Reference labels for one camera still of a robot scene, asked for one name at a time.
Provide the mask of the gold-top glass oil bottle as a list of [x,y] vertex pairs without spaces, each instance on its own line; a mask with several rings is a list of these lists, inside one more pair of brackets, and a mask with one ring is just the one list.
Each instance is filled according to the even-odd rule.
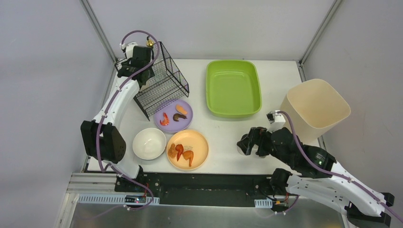
[[152,48],[155,45],[155,41],[151,38],[151,36],[147,36],[146,38],[146,46]]

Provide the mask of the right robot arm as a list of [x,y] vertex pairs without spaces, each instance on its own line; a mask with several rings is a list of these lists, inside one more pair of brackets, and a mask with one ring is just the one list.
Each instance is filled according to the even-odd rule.
[[333,155],[303,144],[289,129],[269,132],[264,127],[252,127],[236,145],[244,155],[270,155],[290,168],[276,168],[264,194],[290,193],[309,198],[345,215],[349,223],[359,228],[390,227],[393,194],[370,190]]

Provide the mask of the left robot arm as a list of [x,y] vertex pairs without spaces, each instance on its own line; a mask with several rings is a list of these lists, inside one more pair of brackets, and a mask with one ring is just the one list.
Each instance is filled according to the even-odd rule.
[[97,159],[101,171],[110,166],[116,173],[136,179],[141,166],[126,150],[126,142],[119,132],[129,102],[141,87],[153,77],[152,66],[161,49],[131,43],[124,49],[127,60],[116,74],[116,82],[99,113],[91,121],[83,121],[80,131],[85,152]]

